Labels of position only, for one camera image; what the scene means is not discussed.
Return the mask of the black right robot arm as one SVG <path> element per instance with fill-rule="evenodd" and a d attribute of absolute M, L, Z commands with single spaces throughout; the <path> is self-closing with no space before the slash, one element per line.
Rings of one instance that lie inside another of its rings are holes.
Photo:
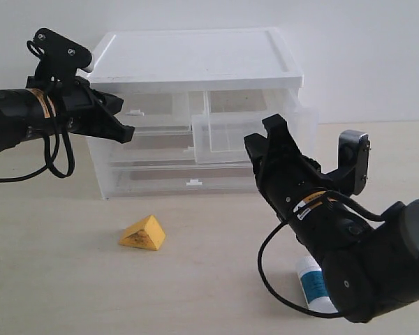
<path fill-rule="evenodd" d="M 334 318 L 367 323 L 419 301 L 419 199 L 374 214 L 354 200 L 367 182 L 366 133 L 340 134 L 331 172 L 299 149 L 279 114 L 244 138 L 258 192 L 321 268 Z"/>

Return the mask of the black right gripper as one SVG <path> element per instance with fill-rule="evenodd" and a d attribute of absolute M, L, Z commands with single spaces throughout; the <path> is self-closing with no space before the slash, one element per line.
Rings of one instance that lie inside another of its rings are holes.
<path fill-rule="evenodd" d="M 301 153 L 280 114 L 262 123 L 267 137 L 252 133 L 244 138 L 244 146 L 258 192 L 283 223 L 304 198 L 328 190 L 327 176 L 314 159 Z"/>

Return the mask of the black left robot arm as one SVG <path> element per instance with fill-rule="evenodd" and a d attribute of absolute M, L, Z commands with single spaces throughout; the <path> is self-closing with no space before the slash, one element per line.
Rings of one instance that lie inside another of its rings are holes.
<path fill-rule="evenodd" d="M 0 153 L 40 138 L 37 131 L 53 135 L 63 128 L 77 135 L 130 142 L 135 128 L 115 117 L 123 104 L 118 96 L 92 89 L 83 77 L 75 77 L 66 93 L 60 82 L 48 89 L 29 76 L 23 89 L 0 89 Z"/>

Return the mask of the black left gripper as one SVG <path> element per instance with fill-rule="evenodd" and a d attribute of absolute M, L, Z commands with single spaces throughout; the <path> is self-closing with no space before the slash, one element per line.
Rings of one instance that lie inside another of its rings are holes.
<path fill-rule="evenodd" d="M 48 135 L 65 130 L 118 143 L 133 138 L 135 128 L 122 124 L 114 116 L 121 112 L 124 100 L 92 89 L 82 77 L 76 77 L 72 85 L 66 86 L 53 77 L 44 82 L 29 76 L 25 92 L 36 101 L 29 103 L 29 125 Z"/>

